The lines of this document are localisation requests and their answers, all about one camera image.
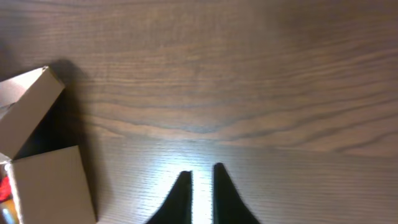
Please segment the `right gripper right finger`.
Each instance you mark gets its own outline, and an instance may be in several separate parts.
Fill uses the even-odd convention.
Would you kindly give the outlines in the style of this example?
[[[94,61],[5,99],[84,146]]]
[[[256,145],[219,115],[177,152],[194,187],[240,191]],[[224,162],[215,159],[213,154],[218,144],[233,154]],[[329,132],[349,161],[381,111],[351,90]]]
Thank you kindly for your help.
[[[242,201],[223,163],[213,166],[213,223],[259,224]]]

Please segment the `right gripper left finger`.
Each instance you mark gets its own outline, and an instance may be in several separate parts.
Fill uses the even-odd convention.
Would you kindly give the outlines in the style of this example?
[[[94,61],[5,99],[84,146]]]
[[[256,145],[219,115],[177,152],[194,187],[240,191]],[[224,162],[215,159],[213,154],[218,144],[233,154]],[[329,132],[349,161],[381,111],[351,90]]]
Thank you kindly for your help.
[[[192,172],[182,171],[163,204],[147,224],[192,223]]]

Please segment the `cardboard box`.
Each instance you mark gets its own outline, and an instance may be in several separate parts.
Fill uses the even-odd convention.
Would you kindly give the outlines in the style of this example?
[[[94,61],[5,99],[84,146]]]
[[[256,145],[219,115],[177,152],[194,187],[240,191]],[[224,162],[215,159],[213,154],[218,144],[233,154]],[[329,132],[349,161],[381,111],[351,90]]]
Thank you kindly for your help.
[[[96,221],[80,148],[59,111],[64,88],[48,66],[1,82],[1,179],[19,223]]]

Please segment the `yellow tape roll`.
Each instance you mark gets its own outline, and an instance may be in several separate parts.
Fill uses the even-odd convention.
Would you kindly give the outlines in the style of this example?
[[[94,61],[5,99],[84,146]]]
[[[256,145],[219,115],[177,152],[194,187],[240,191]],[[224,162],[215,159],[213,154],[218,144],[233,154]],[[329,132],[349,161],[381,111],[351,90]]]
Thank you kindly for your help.
[[[1,203],[1,215],[5,224],[19,224],[13,199],[9,199]]]

